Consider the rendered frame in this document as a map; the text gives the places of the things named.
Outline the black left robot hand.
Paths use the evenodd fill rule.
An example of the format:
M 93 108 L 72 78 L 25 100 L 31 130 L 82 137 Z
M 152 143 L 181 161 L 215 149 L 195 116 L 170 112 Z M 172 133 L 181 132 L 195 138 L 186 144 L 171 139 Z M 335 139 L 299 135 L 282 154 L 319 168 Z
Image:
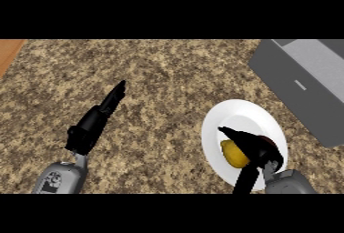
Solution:
M 82 156 L 88 154 L 96 145 L 108 119 L 125 96 L 125 83 L 125 80 L 119 82 L 102 103 L 90 108 L 78 124 L 68 129 L 65 149 Z

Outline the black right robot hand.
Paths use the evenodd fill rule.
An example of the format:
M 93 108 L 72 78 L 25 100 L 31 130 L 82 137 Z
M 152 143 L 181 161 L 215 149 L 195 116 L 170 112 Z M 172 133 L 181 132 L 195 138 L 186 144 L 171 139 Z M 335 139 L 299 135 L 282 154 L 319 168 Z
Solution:
M 239 173 L 232 192 L 234 195 L 246 195 L 260 176 L 258 168 L 267 171 L 267 178 L 271 178 L 283 165 L 283 156 L 277 147 L 261 136 L 236 131 L 229 127 L 218 127 L 217 129 L 233 141 L 249 159 Z

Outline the yellow lemon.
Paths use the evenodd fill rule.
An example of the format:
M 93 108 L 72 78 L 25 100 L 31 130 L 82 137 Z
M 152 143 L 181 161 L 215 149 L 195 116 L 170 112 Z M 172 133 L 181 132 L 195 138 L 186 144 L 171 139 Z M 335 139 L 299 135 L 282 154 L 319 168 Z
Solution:
M 243 154 L 239 147 L 234 145 L 232 140 L 223 140 L 220 142 L 221 153 L 234 168 L 243 168 L 249 162 L 246 155 Z

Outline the white plate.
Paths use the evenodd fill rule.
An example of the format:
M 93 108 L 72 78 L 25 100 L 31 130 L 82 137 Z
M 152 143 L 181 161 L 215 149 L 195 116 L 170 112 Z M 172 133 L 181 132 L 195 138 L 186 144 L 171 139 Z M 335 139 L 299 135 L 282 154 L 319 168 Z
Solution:
M 211 168 L 232 186 L 234 186 L 240 168 L 234 168 L 223 157 L 220 142 L 229 138 L 217 130 L 218 127 L 229 127 L 236 131 L 245 131 L 257 136 L 268 137 L 283 156 L 279 172 L 286 170 L 288 143 L 274 118 L 249 101 L 242 99 L 226 100 L 211 108 L 202 121 L 202 151 Z

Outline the grey box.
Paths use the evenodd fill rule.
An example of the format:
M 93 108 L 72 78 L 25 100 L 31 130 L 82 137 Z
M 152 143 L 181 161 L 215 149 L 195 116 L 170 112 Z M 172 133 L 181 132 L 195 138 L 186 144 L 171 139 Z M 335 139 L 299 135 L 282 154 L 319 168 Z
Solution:
M 344 146 L 344 39 L 264 39 L 248 66 L 322 145 Z

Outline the brown wooden panel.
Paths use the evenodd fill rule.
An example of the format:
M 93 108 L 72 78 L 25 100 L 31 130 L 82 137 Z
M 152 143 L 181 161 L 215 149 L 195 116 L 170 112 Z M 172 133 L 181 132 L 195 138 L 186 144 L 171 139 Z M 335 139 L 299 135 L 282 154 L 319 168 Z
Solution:
M 3 77 L 9 65 L 22 49 L 25 39 L 0 39 L 0 78 Z

